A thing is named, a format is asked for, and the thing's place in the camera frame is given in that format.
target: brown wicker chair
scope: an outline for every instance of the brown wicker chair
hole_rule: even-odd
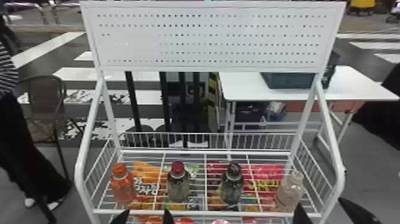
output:
[[[58,134],[60,130],[65,129],[68,122],[72,122],[80,133],[82,130],[65,114],[64,98],[67,95],[65,83],[56,76],[33,76],[21,80],[17,90],[28,94],[30,115],[26,120],[33,142],[53,143],[57,146],[65,177],[69,180]]]

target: wire shelf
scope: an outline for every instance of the wire shelf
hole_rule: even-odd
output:
[[[168,208],[175,216],[195,216],[201,211],[204,216],[289,218],[293,216],[292,213],[277,212],[273,209],[273,197],[280,180],[295,169],[305,175],[304,182],[307,191],[301,199],[301,204],[309,217],[321,217],[321,207],[332,192],[332,185],[303,141],[292,160],[288,147],[294,134],[231,133],[230,136],[233,139],[247,139],[247,143],[243,143],[243,139],[233,141],[231,149],[223,148],[226,135],[223,133],[127,132],[120,135],[123,146],[120,151],[116,150],[112,140],[108,140],[85,179],[95,205],[94,213],[119,214],[127,208],[114,201],[109,182],[113,163],[126,163],[128,169],[132,170],[133,163],[141,161],[168,170],[172,162],[182,161],[186,167],[197,167],[195,176],[190,179],[189,201],[168,202],[165,176],[159,171],[144,172],[153,173],[151,176],[156,176],[156,178],[146,184],[143,183],[142,189],[137,188],[147,195],[141,195],[140,201],[129,204],[131,214],[162,215],[163,209]],[[168,144],[168,140],[181,141],[180,138],[191,140],[194,147],[179,148],[173,145],[175,144],[173,141]],[[258,143],[259,138],[263,138],[263,141],[260,140],[262,144]],[[163,147],[160,146],[160,139],[165,142]],[[206,143],[200,147],[200,141]],[[221,202],[218,194],[220,184],[218,181],[229,161],[238,162],[242,166],[245,177],[242,198],[238,205],[233,207],[227,207]],[[258,173],[259,169],[266,170],[268,179],[260,177],[262,175]]]

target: white desk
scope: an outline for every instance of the white desk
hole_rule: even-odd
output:
[[[308,89],[270,89],[261,75],[254,72],[221,72],[219,79],[223,97],[227,101],[225,132],[234,131],[236,102],[306,101],[310,92]],[[343,121],[331,113],[334,120],[340,125],[340,131],[337,135],[338,142],[344,136],[353,114],[364,102],[399,100],[399,96],[349,66],[336,66],[336,72],[325,92],[326,100],[330,101],[331,109],[335,101],[354,102],[351,109],[346,110],[347,115]],[[321,131],[322,128],[318,131],[318,136],[320,136]]]

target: plastic bottle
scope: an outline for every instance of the plastic bottle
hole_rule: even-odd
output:
[[[283,178],[275,195],[275,203],[278,211],[294,211],[305,193],[303,179],[304,175],[299,171],[292,171],[289,176]]]
[[[171,165],[167,178],[168,198],[172,202],[181,203],[189,198],[189,172],[181,161]]]
[[[243,191],[244,178],[242,168],[237,163],[230,163],[222,175],[220,198],[227,204],[237,204]]]
[[[111,168],[110,185],[118,204],[129,204],[136,198],[133,176],[124,163],[116,163]]]

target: pegboard panel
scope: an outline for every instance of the pegboard panel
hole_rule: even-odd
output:
[[[262,1],[81,4],[100,67],[150,71],[319,72],[345,6]]]

